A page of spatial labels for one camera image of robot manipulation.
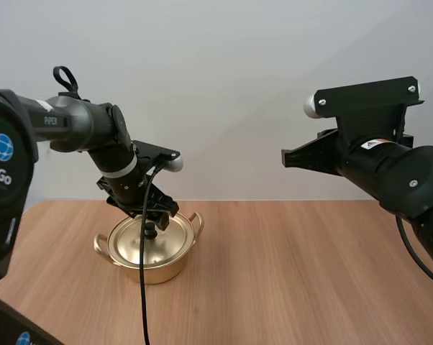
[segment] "wooden table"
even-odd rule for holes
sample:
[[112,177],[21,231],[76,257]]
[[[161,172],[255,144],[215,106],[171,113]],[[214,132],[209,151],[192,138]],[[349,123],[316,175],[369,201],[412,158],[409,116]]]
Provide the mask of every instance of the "wooden table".
[[[152,344],[433,345],[433,282],[376,202],[181,203],[193,211],[206,226],[189,265],[147,287]],[[102,201],[34,206],[0,298],[65,344],[143,344],[138,284],[93,250],[122,218]]]

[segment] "black cable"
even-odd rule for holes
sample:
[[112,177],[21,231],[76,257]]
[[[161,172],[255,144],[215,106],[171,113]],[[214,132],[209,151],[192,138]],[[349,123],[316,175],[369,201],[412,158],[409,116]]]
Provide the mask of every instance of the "black cable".
[[140,293],[142,296],[142,319],[143,319],[143,336],[145,337],[145,344],[150,345],[150,336],[147,333],[147,315],[146,315],[146,292],[145,292],[145,272],[143,265],[143,253],[145,252],[145,226],[146,226],[146,213],[147,213],[147,199],[150,194],[150,188],[154,177],[162,170],[162,166],[158,166],[154,169],[151,174],[150,180],[147,182],[145,199],[143,200],[143,212],[142,212],[142,225],[140,230]]
[[399,216],[396,216],[396,223],[397,223],[398,232],[401,234],[402,237],[402,242],[405,244],[406,250],[409,251],[411,258],[415,260],[419,268],[421,268],[423,272],[426,273],[433,280],[433,272],[429,268],[427,268],[427,266],[421,261],[419,256],[416,255],[415,251],[413,250],[413,247],[410,244],[409,238],[406,235],[404,224],[402,223],[402,219]]

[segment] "warning label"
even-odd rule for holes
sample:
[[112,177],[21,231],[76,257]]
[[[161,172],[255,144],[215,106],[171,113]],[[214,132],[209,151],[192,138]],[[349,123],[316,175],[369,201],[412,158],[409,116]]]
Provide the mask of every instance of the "warning label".
[[372,140],[368,140],[367,142],[364,142],[362,145],[360,145],[360,147],[369,150],[375,146],[378,146],[379,144],[384,144],[385,142],[390,142],[390,141],[386,139],[372,139]]

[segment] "pot handle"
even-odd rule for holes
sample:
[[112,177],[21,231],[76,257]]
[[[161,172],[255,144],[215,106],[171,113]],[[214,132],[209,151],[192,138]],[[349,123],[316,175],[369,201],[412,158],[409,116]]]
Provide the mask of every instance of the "pot handle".
[[189,221],[192,223],[196,217],[199,220],[199,227],[197,231],[194,232],[194,240],[192,245],[196,244],[196,241],[199,239],[199,236],[201,236],[202,229],[204,228],[204,217],[202,217],[202,215],[199,212],[194,212],[191,215],[191,217],[189,217]]
[[116,264],[116,262],[113,261],[113,259],[109,256],[108,253],[106,253],[101,247],[100,242],[104,242],[105,244],[108,244],[108,238],[102,234],[97,234],[94,238],[94,249],[95,253],[100,254],[101,257],[103,257],[107,262],[110,264]]

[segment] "gold pot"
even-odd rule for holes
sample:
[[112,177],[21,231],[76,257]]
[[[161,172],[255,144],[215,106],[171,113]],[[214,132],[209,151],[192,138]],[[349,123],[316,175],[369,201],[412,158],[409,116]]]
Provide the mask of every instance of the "gold pot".
[[[197,218],[199,225],[193,226]],[[109,263],[120,266],[133,280],[139,282],[140,227],[142,217],[127,217],[120,221],[108,237],[98,234],[94,238],[95,252]],[[145,284],[159,284],[172,279],[186,266],[188,252],[194,246],[204,228],[200,213],[189,218],[177,213],[170,218],[165,231],[157,230],[154,239],[145,239],[143,253]],[[106,251],[101,248],[104,242]]]

